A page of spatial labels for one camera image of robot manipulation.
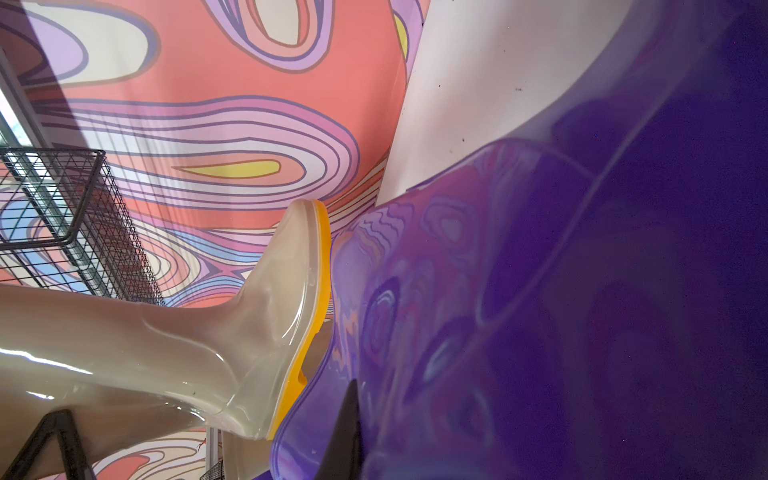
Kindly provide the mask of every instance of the psychedelic mural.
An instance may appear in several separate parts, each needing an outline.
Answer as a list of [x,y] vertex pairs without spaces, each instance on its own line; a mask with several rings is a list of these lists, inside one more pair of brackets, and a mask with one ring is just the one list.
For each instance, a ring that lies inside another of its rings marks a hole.
[[168,435],[94,463],[94,473],[97,480],[198,480],[205,473],[205,440],[205,428]]
[[429,0],[0,1],[54,146],[108,160],[169,306],[234,295],[288,203],[373,205]]

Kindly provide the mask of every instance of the black metal frame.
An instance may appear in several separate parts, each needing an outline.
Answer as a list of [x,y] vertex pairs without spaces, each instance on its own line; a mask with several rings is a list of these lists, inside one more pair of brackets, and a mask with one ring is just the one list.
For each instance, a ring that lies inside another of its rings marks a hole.
[[346,387],[331,439],[314,480],[357,480],[365,459],[357,379],[353,379]]
[[0,269],[13,276],[0,283],[164,304],[104,151],[0,148],[0,158]]
[[224,480],[224,460],[216,462],[216,465],[200,476],[200,480]]
[[53,435],[58,438],[67,480],[95,480],[91,466],[85,458],[74,416],[69,410],[51,412],[42,418],[3,474],[2,480],[25,480],[45,443]]

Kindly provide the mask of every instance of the metal grid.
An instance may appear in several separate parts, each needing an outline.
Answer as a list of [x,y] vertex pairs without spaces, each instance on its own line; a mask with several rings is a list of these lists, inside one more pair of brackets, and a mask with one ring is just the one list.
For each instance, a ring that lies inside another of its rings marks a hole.
[[0,283],[163,304],[103,151],[0,157]]
[[200,480],[224,480],[224,462],[223,460],[219,460],[219,462],[212,466],[210,470],[203,473],[200,476]]

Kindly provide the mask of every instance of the purple glossy surface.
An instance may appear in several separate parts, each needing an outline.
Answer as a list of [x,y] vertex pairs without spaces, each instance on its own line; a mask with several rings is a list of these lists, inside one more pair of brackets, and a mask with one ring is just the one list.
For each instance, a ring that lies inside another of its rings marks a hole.
[[638,2],[555,104],[333,245],[334,338],[277,433],[312,478],[768,475],[768,17]]

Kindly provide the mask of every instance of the transparent rain boot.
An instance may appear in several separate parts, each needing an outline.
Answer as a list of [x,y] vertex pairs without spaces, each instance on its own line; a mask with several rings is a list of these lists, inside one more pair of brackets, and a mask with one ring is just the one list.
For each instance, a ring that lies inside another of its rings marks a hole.
[[[89,462],[196,425],[271,439],[306,384],[329,256],[325,207],[297,200],[243,288],[219,306],[0,286],[0,471],[44,414],[64,408]],[[32,474],[61,471],[55,456]]]

